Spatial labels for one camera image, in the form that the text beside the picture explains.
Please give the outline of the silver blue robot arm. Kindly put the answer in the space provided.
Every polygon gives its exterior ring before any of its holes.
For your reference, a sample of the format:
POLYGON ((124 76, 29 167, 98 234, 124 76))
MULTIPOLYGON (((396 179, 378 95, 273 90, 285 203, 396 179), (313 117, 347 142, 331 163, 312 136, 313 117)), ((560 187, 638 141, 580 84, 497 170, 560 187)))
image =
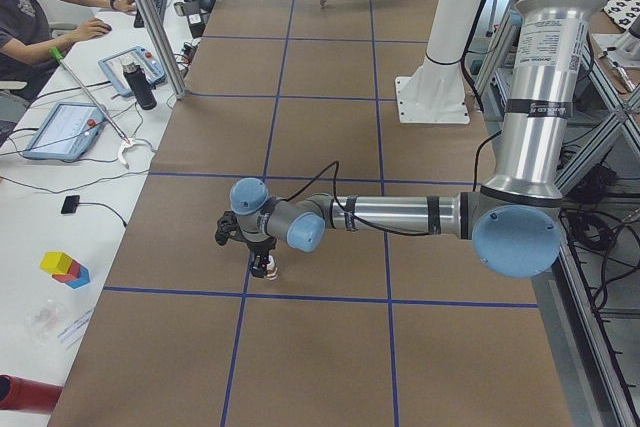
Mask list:
MULTIPOLYGON (((560 252, 556 169, 592 16, 608 0, 513 0, 521 17, 495 169, 475 192, 450 197, 287 198, 255 178, 238 181, 220 231, 250 250, 250 273, 274 278, 278 242, 311 252, 329 229, 406 237, 451 235, 472 243, 487 268, 515 278, 547 270, 560 252)), ((469 123, 462 75, 483 0, 439 0, 423 63, 395 81, 398 116, 424 126, 438 161, 457 159, 453 137, 469 123)))

